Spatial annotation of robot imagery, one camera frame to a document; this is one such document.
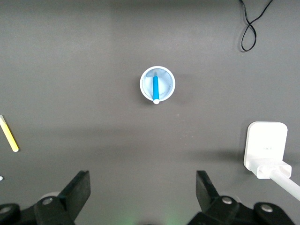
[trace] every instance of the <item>yellow stick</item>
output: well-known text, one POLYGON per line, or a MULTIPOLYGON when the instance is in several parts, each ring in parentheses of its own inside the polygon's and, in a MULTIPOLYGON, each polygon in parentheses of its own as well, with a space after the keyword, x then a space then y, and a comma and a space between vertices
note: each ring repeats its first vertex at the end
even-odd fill
POLYGON ((2 115, 0 115, 0 126, 1 126, 1 128, 4 132, 4 134, 5 134, 12 150, 14 152, 17 152, 19 150, 19 147, 17 146, 17 143, 15 142, 14 137, 12 136, 12 134, 11 134, 9 128, 8 128, 8 125, 6 124, 6 122, 5 122, 2 115))

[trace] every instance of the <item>white cable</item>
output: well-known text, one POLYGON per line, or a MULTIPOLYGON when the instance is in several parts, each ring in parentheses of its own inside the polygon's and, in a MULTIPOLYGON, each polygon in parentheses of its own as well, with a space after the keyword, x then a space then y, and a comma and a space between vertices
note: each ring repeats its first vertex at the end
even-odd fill
POLYGON ((271 171, 270 178, 300 201, 300 186, 298 184, 290 180, 279 170, 271 171))

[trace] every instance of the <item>blue straw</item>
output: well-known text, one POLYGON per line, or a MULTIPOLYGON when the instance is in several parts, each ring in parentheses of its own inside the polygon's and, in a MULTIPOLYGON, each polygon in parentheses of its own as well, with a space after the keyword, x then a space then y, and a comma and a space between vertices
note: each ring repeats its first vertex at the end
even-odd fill
POLYGON ((159 100, 159 92, 158 92, 158 76, 157 73, 154 74, 155 76, 153 77, 153 101, 155 99, 159 100))

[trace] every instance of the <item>screw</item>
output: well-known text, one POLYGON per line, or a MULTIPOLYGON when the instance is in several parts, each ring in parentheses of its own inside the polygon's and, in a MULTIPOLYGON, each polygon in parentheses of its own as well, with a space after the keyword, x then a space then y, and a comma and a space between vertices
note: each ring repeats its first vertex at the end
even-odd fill
POLYGON ((227 205, 231 205, 233 203, 233 201, 229 197, 222 198, 222 201, 227 205))
POLYGON ((272 207, 270 207, 269 205, 266 205, 266 204, 261 205, 261 208, 265 212, 272 212, 273 211, 272 207))
POLYGON ((0 214, 4 214, 4 213, 7 213, 11 210, 11 206, 7 206, 7 207, 4 207, 3 209, 0 210, 0 214))
POLYGON ((43 205, 49 205, 53 201, 53 198, 46 198, 43 200, 42 204, 43 205))

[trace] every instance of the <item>cable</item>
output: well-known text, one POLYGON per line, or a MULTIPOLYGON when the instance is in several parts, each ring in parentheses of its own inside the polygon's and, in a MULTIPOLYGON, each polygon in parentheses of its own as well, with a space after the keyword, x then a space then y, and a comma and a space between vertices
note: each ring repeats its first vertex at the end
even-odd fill
POLYGON ((267 4, 267 6, 264 8, 264 10, 263 10, 263 12, 260 14, 260 16, 257 17, 256 19, 254 19, 254 20, 251 21, 251 22, 248 20, 247 11, 246 11, 246 6, 245 6, 243 0, 239 0, 239 1, 240 1, 241 5, 242 5, 242 7, 243 7, 243 10, 244 10, 244 13, 245 13, 245 19, 246 19, 246 21, 247 21, 247 23, 248 23, 248 26, 247 26, 247 28, 245 29, 244 35, 243 35, 243 37, 242 37, 242 41, 241 41, 241 43, 240 43, 240 46, 241 46, 241 48, 243 49, 243 52, 246 53, 246 52, 250 51, 250 50, 255 46, 255 44, 256 44, 256 37, 257 37, 257 34, 256 34, 256 30, 254 29, 254 27, 252 26, 252 24, 253 24, 256 20, 258 20, 259 18, 262 17, 262 15, 264 14, 264 12, 266 11, 266 9, 269 7, 269 5, 271 4, 271 2, 272 2, 273 0, 270 0, 270 2, 269 2, 269 3, 267 4), (254 43, 252 44, 252 46, 251 46, 249 49, 245 49, 245 48, 244 48, 244 45, 243 45, 243 41, 244 41, 245 34, 246 34, 247 30, 249 29, 249 27, 251 28, 251 30, 252 30, 252 32, 253 32, 253 34, 254 34, 254 43))

